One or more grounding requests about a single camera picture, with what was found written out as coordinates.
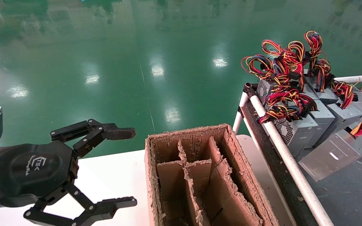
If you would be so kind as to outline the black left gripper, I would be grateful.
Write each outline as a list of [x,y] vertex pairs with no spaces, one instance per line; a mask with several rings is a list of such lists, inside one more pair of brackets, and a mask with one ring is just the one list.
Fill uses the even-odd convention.
[[[112,219],[118,209],[135,207],[137,199],[126,196],[92,203],[73,183],[67,183],[72,150],[76,157],[82,158],[104,140],[128,140],[135,135],[132,127],[119,128],[115,123],[102,124],[89,119],[50,132],[51,143],[0,148],[0,188],[8,197],[42,197],[23,215],[37,225],[91,226]],[[64,144],[77,138],[81,139],[73,149]],[[44,212],[60,194],[70,194],[84,211],[75,219]]]

